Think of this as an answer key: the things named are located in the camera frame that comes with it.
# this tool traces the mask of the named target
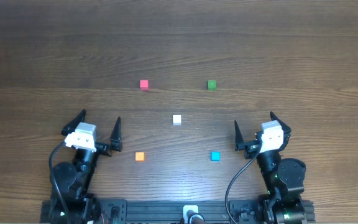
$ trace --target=brown wood surface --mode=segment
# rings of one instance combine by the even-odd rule
[[[122,117],[99,197],[223,200],[246,163],[233,121],[252,139],[274,111],[317,221],[358,222],[358,0],[0,0],[0,222],[39,220],[48,156],[83,108],[106,142]],[[253,164],[230,198],[264,192]]]

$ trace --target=block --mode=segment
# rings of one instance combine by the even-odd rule
[[[181,115],[172,116],[173,125],[181,125]]]
[[[148,80],[141,80],[140,81],[140,89],[141,90],[149,90],[149,81]]]
[[[208,80],[208,90],[216,90],[216,80]]]
[[[144,161],[144,152],[135,152],[135,161]]]
[[[220,161],[221,152],[211,152],[211,161]]]

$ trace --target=wood grain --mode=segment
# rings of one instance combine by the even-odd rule
[[[358,1],[0,0],[0,222],[39,220],[48,156],[83,108],[102,141],[122,118],[124,150],[91,184],[100,197],[223,200],[246,163],[233,121],[252,139],[274,111],[316,220],[358,222]],[[253,164],[230,198],[264,192]]]

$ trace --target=pink cube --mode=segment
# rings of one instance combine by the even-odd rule
[[[141,90],[149,90],[149,81],[148,80],[141,80],[140,81],[140,89]]]

